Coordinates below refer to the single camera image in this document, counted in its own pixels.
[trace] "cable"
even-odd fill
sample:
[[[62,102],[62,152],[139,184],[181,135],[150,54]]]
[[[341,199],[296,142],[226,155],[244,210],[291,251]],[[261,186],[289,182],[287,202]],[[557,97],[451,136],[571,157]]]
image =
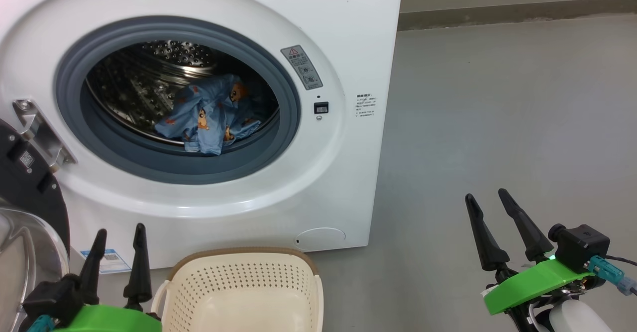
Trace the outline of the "cable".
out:
[[[614,256],[611,256],[611,255],[606,255],[606,258],[609,259],[609,260],[626,262],[627,264],[631,264],[631,265],[637,266],[637,262],[634,262],[634,261],[628,260],[628,259],[624,259],[623,257],[614,257]]]

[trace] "front-load washing machine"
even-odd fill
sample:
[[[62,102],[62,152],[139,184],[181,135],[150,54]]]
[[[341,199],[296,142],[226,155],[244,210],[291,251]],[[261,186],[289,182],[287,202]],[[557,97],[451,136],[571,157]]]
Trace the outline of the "front-load washing machine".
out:
[[[106,228],[130,265],[138,222],[152,268],[229,246],[365,246],[399,5],[0,0],[0,118],[55,171],[77,251]],[[228,74],[255,131],[217,155],[153,130],[185,87]]]

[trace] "laundry basket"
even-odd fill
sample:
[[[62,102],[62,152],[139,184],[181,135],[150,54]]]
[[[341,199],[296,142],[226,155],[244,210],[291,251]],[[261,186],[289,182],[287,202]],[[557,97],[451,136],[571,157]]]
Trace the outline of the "laundry basket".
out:
[[[320,332],[323,286],[296,250],[205,251],[173,268],[151,311],[163,332]]]

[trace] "blue and white sticker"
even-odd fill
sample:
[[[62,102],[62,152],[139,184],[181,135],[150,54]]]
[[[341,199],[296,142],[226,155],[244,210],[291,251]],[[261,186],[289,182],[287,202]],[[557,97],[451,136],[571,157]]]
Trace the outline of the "blue and white sticker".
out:
[[[85,260],[89,257],[89,252],[91,251],[80,251]],[[121,258],[119,253],[112,248],[104,250],[104,257],[100,261],[100,275],[128,271],[130,271],[130,266]]]

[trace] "warning label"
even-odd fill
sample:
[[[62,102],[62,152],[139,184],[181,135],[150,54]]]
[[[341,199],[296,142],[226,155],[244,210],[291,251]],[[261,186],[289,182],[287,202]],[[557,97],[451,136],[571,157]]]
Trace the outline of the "warning label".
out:
[[[356,117],[376,114],[376,98],[371,94],[356,95]]]
[[[292,65],[296,74],[299,75],[306,90],[323,87],[323,82],[321,82],[319,74],[316,72],[316,69],[314,69],[312,61],[305,54],[301,46],[284,48],[281,50],[281,53],[284,54],[287,62]]]

